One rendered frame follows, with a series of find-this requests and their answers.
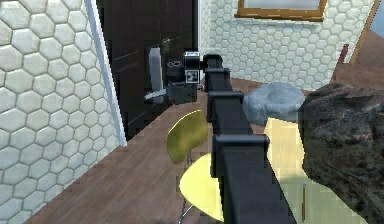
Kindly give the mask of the brown wooden door frame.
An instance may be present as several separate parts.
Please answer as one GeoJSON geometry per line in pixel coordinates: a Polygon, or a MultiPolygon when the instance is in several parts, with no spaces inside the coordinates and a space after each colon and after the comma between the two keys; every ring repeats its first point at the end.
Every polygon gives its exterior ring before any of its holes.
{"type": "Polygon", "coordinates": [[[370,11],[369,11],[367,19],[366,19],[366,21],[364,23],[364,27],[363,27],[363,29],[361,31],[361,34],[360,34],[360,36],[358,38],[358,41],[357,41],[357,43],[355,45],[354,51],[353,51],[353,53],[352,53],[352,55],[350,57],[350,60],[349,60],[349,64],[351,64],[351,65],[354,65],[355,62],[356,62],[356,59],[357,59],[357,57],[359,55],[360,49],[362,47],[362,44],[363,44],[363,42],[365,40],[367,31],[368,31],[368,29],[369,29],[369,27],[370,27],[370,25],[371,25],[375,15],[376,15],[377,9],[379,8],[380,3],[381,3],[381,0],[372,0],[372,1],[373,1],[373,3],[372,3],[372,6],[370,7],[370,11]]]}

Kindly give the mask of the yellow chair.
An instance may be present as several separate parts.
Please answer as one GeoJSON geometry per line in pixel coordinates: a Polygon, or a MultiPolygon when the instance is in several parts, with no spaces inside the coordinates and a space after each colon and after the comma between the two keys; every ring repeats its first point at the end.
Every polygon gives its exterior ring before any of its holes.
{"type": "Polygon", "coordinates": [[[187,163],[188,168],[179,182],[183,205],[178,224],[192,208],[217,221],[224,221],[219,181],[210,174],[211,154],[207,153],[196,161],[192,151],[207,141],[208,127],[201,110],[187,113],[169,130],[166,137],[167,153],[174,164],[187,163]]]}

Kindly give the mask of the dark brown room door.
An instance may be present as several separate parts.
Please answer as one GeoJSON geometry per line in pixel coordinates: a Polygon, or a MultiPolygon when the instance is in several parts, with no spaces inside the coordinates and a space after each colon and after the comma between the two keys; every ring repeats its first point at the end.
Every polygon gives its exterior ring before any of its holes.
{"type": "Polygon", "coordinates": [[[149,54],[163,65],[198,46],[199,0],[96,0],[125,139],[130,140],[170,106],[152,91],[149,54]]]}

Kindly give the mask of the dark mottled rock shape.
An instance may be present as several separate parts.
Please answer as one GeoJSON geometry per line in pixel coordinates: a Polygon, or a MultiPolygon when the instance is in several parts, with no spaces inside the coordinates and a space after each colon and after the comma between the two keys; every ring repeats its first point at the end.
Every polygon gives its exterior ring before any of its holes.
{"type": "Polygon", "coordinates": [[[331,83],[298,110],[303,169],[368,224],[384,224],[384,90],[331,83]]]}

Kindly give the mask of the white door frame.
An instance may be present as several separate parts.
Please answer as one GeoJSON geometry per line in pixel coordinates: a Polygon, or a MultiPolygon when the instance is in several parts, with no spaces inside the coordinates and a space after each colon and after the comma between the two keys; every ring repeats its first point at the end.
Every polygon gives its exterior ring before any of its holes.
{"type": "Polygon", "coordinates": [[[112,118],[115,126],[115,130],[118,136],[119,145],[126,146],[127,140],[125,136],[124,126],[121,118],[120,108],[116,96],[116,90],[114,86],[114,80],[112,71],[108,59],[108,53],[103,36],[101,22],[99,18],[97,1],[96,0],[84,0],[86,7],[88,20],[90,23],[90,29],[94,39],[94,45],[96,49],[97,59],[103,76],[105,89],[107,93],[108,102],[112,113],[112,118]]]}

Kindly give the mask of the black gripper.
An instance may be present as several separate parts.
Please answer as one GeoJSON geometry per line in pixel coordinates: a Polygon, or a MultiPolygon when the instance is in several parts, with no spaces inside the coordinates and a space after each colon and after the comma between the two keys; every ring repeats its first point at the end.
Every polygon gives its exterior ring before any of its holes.
{"type": "Polygon", "coordinates": [[[167,89],[163,88],[161,49],[151,48],[149,52],[149,72],[151,79],[150,92],[144,96],[144,100],[167,95],[173,104],[191,103],[197,100],[197,85],[187,83],[185,69],[181,61],[167,63],[167,89]]]}

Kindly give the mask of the wooden framed window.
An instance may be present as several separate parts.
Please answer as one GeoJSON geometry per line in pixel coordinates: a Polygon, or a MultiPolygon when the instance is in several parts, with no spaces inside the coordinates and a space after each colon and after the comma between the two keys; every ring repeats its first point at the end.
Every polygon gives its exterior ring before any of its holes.
{"type": "Polygon", "coordinates": [[[235,18],[322,22],[328,0],[238,0],[235,18]]]}

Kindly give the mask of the pale yellow table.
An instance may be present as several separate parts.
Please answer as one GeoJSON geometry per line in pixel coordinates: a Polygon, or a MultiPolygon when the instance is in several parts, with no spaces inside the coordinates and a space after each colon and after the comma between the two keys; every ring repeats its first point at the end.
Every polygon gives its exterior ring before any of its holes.
{"type": "Polygon", "coordinates": [[[306,175],[296,123],[269,118],[264,133],[270,139],[269,162],[297,224],[368,224],[331,189],[306,175]]]}

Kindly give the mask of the small red upright object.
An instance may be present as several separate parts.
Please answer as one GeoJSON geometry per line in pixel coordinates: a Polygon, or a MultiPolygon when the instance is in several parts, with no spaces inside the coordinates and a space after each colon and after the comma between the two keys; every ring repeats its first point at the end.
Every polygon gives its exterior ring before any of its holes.
{"type": "Polygon", "coordinates": [[[344,44],[338,58],[338,64],[343,64],[348,53],[349,44],[344,44]]]}

